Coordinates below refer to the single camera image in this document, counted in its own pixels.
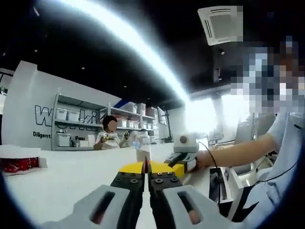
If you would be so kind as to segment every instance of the light blue shirt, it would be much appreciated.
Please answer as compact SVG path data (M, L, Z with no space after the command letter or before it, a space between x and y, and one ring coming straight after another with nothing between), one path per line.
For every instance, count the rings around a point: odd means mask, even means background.
M278 145L278 157L266 180L289 170L298 160L302 134L289 119L289 113L279 113L268 133ZM256 207L243 221L242 228L255 228L275 209L285 195L296 166L282 176L254 186L247 198L244 208L258 202Z

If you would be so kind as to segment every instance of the clear plastic bottle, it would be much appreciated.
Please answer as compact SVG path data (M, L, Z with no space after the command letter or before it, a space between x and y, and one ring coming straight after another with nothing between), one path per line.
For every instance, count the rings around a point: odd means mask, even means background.
M151 139L147 131L139 131L133 143L136 150L137 161L151 160Z

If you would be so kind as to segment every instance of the cable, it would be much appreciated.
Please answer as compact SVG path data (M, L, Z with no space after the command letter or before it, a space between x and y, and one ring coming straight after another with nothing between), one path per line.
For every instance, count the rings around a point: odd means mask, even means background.
M219 167L216 164L215 158L213 157L213 155L212 155L211 151L208 149L208 147L206 147L205 144L203 144L202 142L199 142L199 143L202 144L206 148L206 150L209 152L209 154L214 162L216 169L219 169ZM218 179L218 184L219 184L218 185L218 207L219 207L220 206L220 178L219 178L218 172L217 172L217 179Z
M277 175L277 176L275 176L275 177L273 177L273 178L270 178L270 179L267 179L267 180L258 180L258 181L256 181L256 182L254 183L253 186L255 186L255 185L259 184L259 183L267 182L267 181L276 179L276 178L278 178L278 177L281 177L282 175L284 175L285 173L287 173L289 170L291 170L291 169L296 165L296 163L297 163L297 162L295 162L289 169L287 169L285 172L281 173L280 175Z

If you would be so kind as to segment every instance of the bright window light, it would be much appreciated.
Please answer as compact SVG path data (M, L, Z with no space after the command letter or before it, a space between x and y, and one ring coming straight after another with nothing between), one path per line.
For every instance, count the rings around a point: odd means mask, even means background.
M249 103L242 95L226 94L222 96L224 108L224 121L228 126L237 126L244 122L250 115Z
M137 30L129 25L126 20L119 18L114 12L109 11L100 4L88 0L60 0L62 3L74 7L97 20L103 27L110 31L123 43L131 47L145 62L147 62L185 102L189 96L173 72L168 68L157 53L143 40Z
M209 134L217 127L212 99L190 102L185 109L186 127L189 132Z

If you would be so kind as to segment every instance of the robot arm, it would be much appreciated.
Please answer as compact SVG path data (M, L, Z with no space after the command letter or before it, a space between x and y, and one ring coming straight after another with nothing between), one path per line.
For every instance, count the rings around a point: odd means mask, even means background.
M102 185L74 205L73 213L44 229L134 229L142 207L145 172L148 173L150 205L157 229L228 229L232 222L217 205L192 186L183 186L174 169L165 163L137 162L120 169L110 186ZM187 204L200 222L192 224Z

